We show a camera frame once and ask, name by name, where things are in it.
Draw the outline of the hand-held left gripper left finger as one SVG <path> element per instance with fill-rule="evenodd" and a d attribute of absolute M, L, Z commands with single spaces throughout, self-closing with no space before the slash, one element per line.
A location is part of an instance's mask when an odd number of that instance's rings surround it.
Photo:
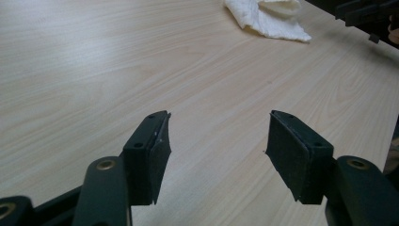
<path fill-rule="evenodd" d="M 156 204 L 171 154 L 168 135 L 170 114 L 147 116 L 125 143 L 124 161 L 130 205 Z"/>

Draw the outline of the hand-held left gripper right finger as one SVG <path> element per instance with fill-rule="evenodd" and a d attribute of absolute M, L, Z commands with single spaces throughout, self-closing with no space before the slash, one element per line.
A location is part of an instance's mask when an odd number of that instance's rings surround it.
<path fill-rule="evenodd" d="M 272 110 L 266 154 L 296 201 L 320 204 L 333 146 L 296 116 Z"/>

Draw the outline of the white towel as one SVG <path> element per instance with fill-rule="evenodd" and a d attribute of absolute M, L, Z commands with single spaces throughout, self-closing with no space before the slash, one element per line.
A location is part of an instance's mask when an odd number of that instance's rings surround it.
<path fill-rule="evenodd" d="M 309 42 L 311 36 L 297 21 L 299 0 L 224 0 L 238 25 L 269 39 Z"/>

